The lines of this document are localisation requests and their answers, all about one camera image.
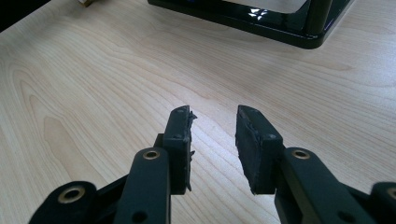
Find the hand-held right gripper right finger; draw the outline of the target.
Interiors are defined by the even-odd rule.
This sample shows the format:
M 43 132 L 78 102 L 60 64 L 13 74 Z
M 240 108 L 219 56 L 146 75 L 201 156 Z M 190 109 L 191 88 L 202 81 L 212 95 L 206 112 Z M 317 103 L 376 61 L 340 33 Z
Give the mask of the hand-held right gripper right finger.
M 251 192 L 275 196 L 282 224 L 375 224 L 315 153 L 286 148 L 259 110 L 237 108 L 235 144 Z

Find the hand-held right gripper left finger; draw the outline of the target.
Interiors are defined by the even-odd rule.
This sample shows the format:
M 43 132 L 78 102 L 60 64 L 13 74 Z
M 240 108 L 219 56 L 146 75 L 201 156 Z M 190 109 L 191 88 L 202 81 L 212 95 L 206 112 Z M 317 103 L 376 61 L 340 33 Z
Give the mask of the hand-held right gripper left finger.
M 191 125 L 187 105 L 171 111 L 154 146 L 135 154 L 113 224 L 170 224 L 171 197 L 191 188 Z

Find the red and black shoe rack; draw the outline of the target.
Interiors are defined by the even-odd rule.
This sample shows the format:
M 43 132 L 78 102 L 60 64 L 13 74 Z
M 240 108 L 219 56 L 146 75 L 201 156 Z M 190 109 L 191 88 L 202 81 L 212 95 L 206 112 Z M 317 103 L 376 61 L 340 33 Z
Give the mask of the red and black shoe rack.
M 148 0 L 157 7 L 213 21 L 301 49 L 320 47 L 352 0 L 305 0 L 291 13 L 232 3 L 227 0 Z

